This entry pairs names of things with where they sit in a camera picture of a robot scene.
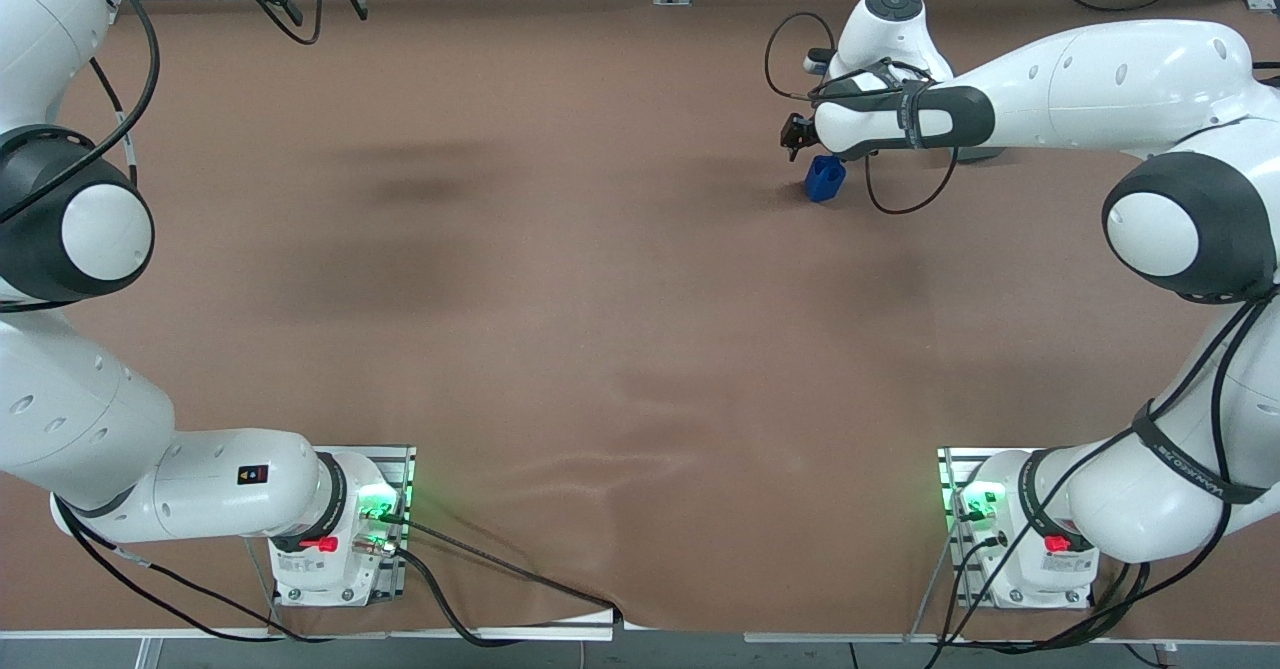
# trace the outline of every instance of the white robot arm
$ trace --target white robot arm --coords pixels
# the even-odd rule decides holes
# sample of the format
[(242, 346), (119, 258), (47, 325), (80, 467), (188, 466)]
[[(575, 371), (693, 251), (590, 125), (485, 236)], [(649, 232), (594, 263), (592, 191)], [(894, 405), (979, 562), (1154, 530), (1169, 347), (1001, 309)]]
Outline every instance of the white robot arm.
[[(1280, 98), (1253, 77), (1244, 40), (1225, 26), (1133, 20), (1053, 35), (952, 77), (929, 40), (922, 0), (863, 0), (836, 50), (805, 64), (826, 81), (812, 122), (783, 128), (783, 146), (820, 142), (837, 157), (934, 146), (1111, 148), (1144, 159), (1102, 203), (1106, 240), (1129, 269), (1164, 289), (1215, 304), (1253, 303), (1225, 372), (1220, 475), (1213, 377), (1239, 324), (1220, 336), (1225, 306), (1193, 362), (1129, 434), (1069, 475), (1103, 443), (992, 455), (957, 498), (975, 541), (1034, 533), (982, 565), (1002, 608), (1079, 608), (1102, 551), (1129, 563), (1193, 551), (1280, 510)], [(1221, 342), (1213, 344), (1213, 338)], [(1183, 377), (1187, 386), (1179, 388)], [(1169, 399), (1178, 389), (1178, 395)], [(1041, 500), (1061, 491), (1041, 510)]]
[(108, 23), (108, 0), (0, 0), (0, 469), (111, 542), (270, 537), (288, 602), (362, 605), (394, 550), (369, 541), (387, 537), (374, 518), (398, 508), (370, 459), (270, 429), (178, 432), (169, 397), (59, 310), (152, 253), (151, 212), (106, 160), (42, 194), (92, 148), (52, 122)]

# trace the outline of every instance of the brown table surface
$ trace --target brown table surface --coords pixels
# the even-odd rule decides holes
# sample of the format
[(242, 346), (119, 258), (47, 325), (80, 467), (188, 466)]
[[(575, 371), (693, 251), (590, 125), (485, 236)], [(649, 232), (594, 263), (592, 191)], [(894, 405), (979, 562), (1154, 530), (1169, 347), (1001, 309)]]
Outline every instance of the brown table surface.
[[(1108, 436), (1211, 310), (1107, 251), (1102, 198), (1134, 164), (1119, 153), (1007, 151), (909, 217), (874, 214), (854, 177), (808, 203), (805, 164), (777, 146), (803, 107), (765, 90), (762, 50), (787, 13), (838, 29), (855, 1), (378, 0), (361, 23), (335, 0), (315, 49), (243, 3), (154, 4), (164, 68), (136, 133), (155, 260), (69, 315), (165, 388), (183, 429), (419, 446), (420, 518), (637, 624), (905, 632), (945, 533), (937, 446)], [(1112, 18), (925, 3), (961, 72)], [(1139, 17), (1221, 20), (1280, 58), (1275, 17), (1242, 0)], [(778, 41), (786, 86), (805, 86), (818, 37)], [(132, 17), (101, 59), (132, 100)], [(92, 75), (61, 119), (109, 130)], [(877, 159), (883, 201), (919, 200), (943, 162)], [(56, 532), (41, 491), (0, 486), (0, 628), (177, 626)], [(1276, 541), (1276, 522), (1230, 537), (1116, 636), (1280, 641)], [(590, 610), (420, 549), (467, 623)], [(138, 551), (264, 608), (238, 539)], [(212, 626), (251, 623), (161, 588)], [(390, 605), (288, 617), (443, 626), (412, 578)], [(982, 615), (966, 634), (1074, 618)]]

